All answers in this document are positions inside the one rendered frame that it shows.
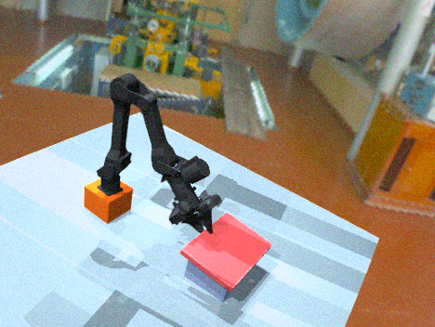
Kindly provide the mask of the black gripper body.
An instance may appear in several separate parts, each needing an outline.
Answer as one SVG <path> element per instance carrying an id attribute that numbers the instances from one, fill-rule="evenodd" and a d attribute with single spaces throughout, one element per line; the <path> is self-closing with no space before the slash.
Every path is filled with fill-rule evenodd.
<path id="1" fill-rule="evenodd" d="M 175 198 L 173 199 L 174 201 L 180 202 L 179 198 L 183 197 L 186 200 L 188 200 L 194 207 L 192 210 L 189 211 L 189 213 L 187 214 L 187 218 L 185 220 L 188 220 L 189 218 L 194 216 L 194 213 L 196 213 L 196 212 L 199 212 L 198 213 L 199 215 L 203 214 L 203 213 L 213 209 L 219 203 L 222 202 L 221 198 L 217 194 L 214 194 L 214 195 L 206 198 L 205 200 L 198 199 L 198 197 L 195 193 L 195 190 L 196 190 L 195 187 L 192 187 L 191 185 L 189 185 L 184 190 L 181 190 L 181 191 L 174 194 L 175 195 Z"/>

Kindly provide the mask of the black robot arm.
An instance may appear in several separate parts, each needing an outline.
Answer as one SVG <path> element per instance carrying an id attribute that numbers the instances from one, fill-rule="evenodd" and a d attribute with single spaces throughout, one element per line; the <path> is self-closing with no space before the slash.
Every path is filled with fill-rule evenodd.
<path id="1" fill-rule="evenodd" d="M 167 181 L 175 194 L 210 175 L 207 162 L 198 158 L 197 155 L 190 160 L 176 155 L 165 136 L 157 97 L 134 74 L 126 73 L 114 78 L 111 81 L 110 90 L 114 105 L 112 143 L 104 165 L 97 171 L 100 178 L 98 189 L 107 196 L 123 190 L 120 187 L 120 173 L 131 164 L 132 155 L 126 147 L 131 104 L 138 106 L 141 110 L 152 144 L 152 168 L 157 174 L 162 175 L 160 183 Z M 175 225 L 185 220 L 189 211 L 194 208 L 185 198 L 180 197 L 179 200 L 179 203 L 172 203 L 174 208 L 169 214 L 169 219 Z"/>

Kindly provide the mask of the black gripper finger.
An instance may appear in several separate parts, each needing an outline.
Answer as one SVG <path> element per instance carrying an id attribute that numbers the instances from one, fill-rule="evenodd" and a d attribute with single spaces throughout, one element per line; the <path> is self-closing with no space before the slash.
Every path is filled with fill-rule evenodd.
<path id="1" fill-rule="evenodd" d="M 202 224 L 202 221 L 195 218 L 197 217 L 199 214 L 196 213 L 194 214 L 194 216 L 192 216 L 191 218 L 189 218 L 188 220 L 184 220 L 181 221 L 181 223 L 186 223 L 186 224 L 190 224 L 192 227 L 194 227 L 199 233 L 204 231 L 204 226 Z"/>
<path id="2" fill-rule="evenodd" d="M 205 226 L 205 228 L 207 229 L 207 231 L 211 234 L 213 232 L 213 228 L 212 228 L 212 209 L 198 215 L 197 217 L 195 217 L 199 220 L 202 221 L 203 225 Z"/>

